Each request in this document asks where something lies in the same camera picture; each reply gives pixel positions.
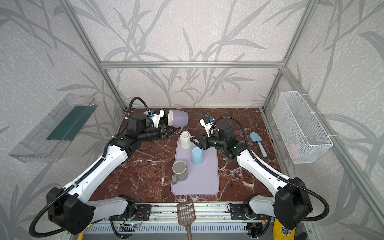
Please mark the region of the purple mug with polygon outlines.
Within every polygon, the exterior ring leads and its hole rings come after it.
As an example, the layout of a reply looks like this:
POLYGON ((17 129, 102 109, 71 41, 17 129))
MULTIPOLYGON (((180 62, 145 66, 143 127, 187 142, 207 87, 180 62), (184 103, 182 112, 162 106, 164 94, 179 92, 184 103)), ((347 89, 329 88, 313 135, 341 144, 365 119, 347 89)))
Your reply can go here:
POLYGON ((189 115, 187 112, 180 110, 169 110, 168 113, 168 125, 173 128, 180 128, 176 133, 179 134, 182 132, 183 127, 187 126, 189 123, 189 115))

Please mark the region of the grey mug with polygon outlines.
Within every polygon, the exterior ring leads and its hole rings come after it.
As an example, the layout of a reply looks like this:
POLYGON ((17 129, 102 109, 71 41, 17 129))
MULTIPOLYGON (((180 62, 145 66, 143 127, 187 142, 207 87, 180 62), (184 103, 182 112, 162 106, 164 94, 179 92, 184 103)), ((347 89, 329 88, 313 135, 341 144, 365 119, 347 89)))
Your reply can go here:
POLYGON ((172 166, 172 170, 173 177, 171 183, 173 185, 185 181, 189 176, 187 164, 184 161, 176 161, 172 166))

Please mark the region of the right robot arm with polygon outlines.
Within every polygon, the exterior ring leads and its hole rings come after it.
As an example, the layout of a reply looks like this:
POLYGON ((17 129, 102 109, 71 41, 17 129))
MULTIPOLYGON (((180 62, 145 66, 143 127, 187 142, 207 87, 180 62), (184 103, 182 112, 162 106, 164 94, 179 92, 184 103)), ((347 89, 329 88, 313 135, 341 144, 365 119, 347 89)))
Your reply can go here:
POLYGON ((242 142, 236 139, 230 121, 238 122, 229 116, 201 119, 200 124, 206 132, 193 137, 191 142, 202 150, 222 150, 228 159, 267 187, 271 197, 255 195, 246 200, 252 214, 274 217, 289 230, 300 222, 315 222, 328 216, 330 206, 322 196, 307 189, 300 178, 291 179, 257 157, 247 139, 242 142))

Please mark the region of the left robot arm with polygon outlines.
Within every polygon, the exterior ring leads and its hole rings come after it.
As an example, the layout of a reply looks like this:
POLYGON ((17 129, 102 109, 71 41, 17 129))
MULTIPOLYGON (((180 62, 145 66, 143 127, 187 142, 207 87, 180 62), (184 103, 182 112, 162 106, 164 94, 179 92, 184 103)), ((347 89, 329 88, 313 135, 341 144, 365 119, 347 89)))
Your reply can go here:
POLYGON ((162 140, 177 133, 172 120, 160 109, 147 109, 146 114, 131 115, 134 97, 128 107, 125 127, 107 141, 102 155, 80 176, 61 189, 47 193, 47 205, 35 216, 29 227, 34 238, 44 238, 67 231, 77 235, 90 224, 111 216, 132 215, 133 200, 114 197, 103 201, 90 198, 99 185, 121 163, 125 162, 141 144, 162 140))

